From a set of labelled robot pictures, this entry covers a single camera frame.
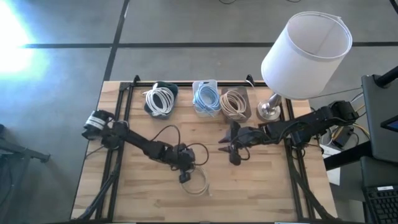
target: lamp base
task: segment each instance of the lamp base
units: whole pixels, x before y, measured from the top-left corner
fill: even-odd
[[[267,100],[257,105],[257,117],[262,121],[275,121],[280,116],[280,107],[271,108]]]

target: silver lamp base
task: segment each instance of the silver lamp base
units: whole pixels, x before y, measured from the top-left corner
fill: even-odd
[[[273,94],[269,100],[261,101],[257,105],[257,117],[263,121],[275,121],[280,115],[280,104],[281,97],[277,94]]]

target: white lamp shade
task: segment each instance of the white lamp shade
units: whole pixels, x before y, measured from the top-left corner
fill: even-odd
[[[352,41],[339,17],[322,12],[296,14],[262,61],[262,78],[285,98],[317,96],[351,49]]]

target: gray floor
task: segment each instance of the gray floor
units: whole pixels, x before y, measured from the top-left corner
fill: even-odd
[[[9,41],[112,43],[122,4],[123,0],[0,2],[1,15],[9,16],[2,22],[13,24],[0,36],[6,49],[0,51],[0,123],[15,142],[52,155],[47,164],[30,164],[10,223],[68,220],[87,145],[80,132],[96,107],[111,49],[9,50]],[[237,0],[232,5],[217,0],[131,0],[120,42],[273,42],[287,20],[301,11],[341,16],[355,42],[398,41],[398,15],[384,0]],[[268,50],[119,49],[110,80],[132,80],[134,75],[143,80],[242,80],[247,74],[261,79],[260,64]],[[398,47],[354,47],[321,95],[359,87],[361,76],[383,74],[396,66],[396,58]],[[318,108],[351,100],[359,92],[310,102]],[[358,100],[354,106],[362,103]],[[367,127],[366,116],[358,122]],[[360,221],[358,202],[346,197],[352,190],[334,187],[336,206],[342,218]]]

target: clear plastic container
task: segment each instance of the clear plastic container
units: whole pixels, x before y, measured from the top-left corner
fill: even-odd
[[[216,80],[194,81],[192,83],[193,97],[195,97],[195,93],[198,91],[200,83],[203,83],[204,85],[208,85],[208,86],[210,86],[212,88],[215,88],[217,90],[217,93],[218,93],[217,81]],[[211,103],[211,99],[209,97],[202,96],[202,100],[205,103]],[[221,111],[221,107],[220,107],[220,109],[212,111],[211,113],[209,113],[209,112],[203,110],[202,108],[198,107],[196,104],[193,104],[193,108],[197,112],[198,116],[202,117],[202,118],[209,117],[209,116],[216,116]]]

